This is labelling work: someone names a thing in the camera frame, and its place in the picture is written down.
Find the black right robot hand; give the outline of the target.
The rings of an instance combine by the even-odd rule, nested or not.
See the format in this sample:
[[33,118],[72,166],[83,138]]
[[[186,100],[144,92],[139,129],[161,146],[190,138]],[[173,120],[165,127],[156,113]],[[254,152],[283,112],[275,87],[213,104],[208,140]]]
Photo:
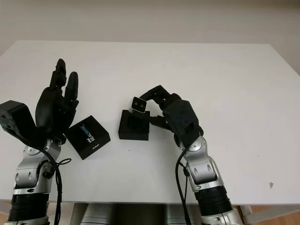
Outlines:
[[191,124],[189,102],[182,100],[178,94],[170,94],[161,85],[142,94],[140,99],[143,102],[153,100],[162,110],[162,116],[147,117],[150,124],[173,132],[176,145],[186,147],[187,128]]

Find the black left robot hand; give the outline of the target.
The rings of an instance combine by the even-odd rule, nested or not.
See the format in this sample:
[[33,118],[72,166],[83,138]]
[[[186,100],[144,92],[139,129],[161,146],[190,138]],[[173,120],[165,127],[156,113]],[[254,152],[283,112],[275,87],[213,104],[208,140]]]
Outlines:
[[37,127],[61,143],[65,142],[65,133],[75,117],[78,84],[78,74],[74,71],[67,77],[65,61],[58,59],[50,84],[43,90],[36,107]]

